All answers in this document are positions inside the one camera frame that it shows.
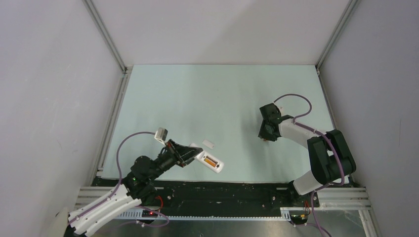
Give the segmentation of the white battery cover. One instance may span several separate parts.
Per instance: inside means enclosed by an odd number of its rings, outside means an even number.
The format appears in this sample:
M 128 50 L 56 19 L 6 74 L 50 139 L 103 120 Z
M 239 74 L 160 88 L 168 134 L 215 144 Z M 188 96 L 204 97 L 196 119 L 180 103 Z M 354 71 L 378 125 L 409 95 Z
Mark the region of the white battery cover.
M 210 149 L 214 149 L 215 144 L 209 140 L 203 140 L 202 144 L 205 145 L 206 147 L 210 148 Z

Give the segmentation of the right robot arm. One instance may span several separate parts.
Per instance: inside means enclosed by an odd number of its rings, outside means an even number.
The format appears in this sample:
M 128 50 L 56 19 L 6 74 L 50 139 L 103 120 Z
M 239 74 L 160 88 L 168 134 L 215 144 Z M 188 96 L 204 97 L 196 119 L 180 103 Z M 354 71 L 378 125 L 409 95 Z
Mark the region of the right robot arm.
M 259 110 L 262 116 L 259 138 L 272 142 L 286 138 L 308 150 L 310 170 L 288 186 L 287 200 L 291 205 L 300 206 L 312 191 L 343 185 L 345 177 L 356 171 L 355 160 L 341 131 L 316 130 L 290 115 L 283 115 L 274 103 Z

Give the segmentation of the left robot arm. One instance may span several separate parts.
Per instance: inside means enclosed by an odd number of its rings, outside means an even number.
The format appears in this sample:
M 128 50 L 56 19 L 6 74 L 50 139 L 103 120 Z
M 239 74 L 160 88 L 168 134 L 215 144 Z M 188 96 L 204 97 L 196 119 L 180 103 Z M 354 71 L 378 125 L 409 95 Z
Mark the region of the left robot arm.
M 69 213 L 66 237 L 89 237 L 121 213 L 151 205 L 156 199 L 153 181 L 175 165 L 185 167 L 204 152 L 199 147 L 179 145 L 168 140 L 156 159 L 138 157 L 126 177 L 110 192 Z

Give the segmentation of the white remote control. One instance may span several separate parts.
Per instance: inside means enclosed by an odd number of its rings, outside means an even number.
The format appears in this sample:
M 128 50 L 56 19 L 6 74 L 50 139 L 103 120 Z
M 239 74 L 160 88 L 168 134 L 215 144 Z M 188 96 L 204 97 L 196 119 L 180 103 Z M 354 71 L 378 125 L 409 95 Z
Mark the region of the white remote control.
M 212 170 L 215 173 L 220 173 L 224 168 L 224 162 L 210 154 L 205 149 L 199 147 L 195 143 L 191 143 L 190 147 L 201 149 L 202 151 L 194 156 L 194 160 L 199 161 L 201 164 L 206 166 L 208 169 Z

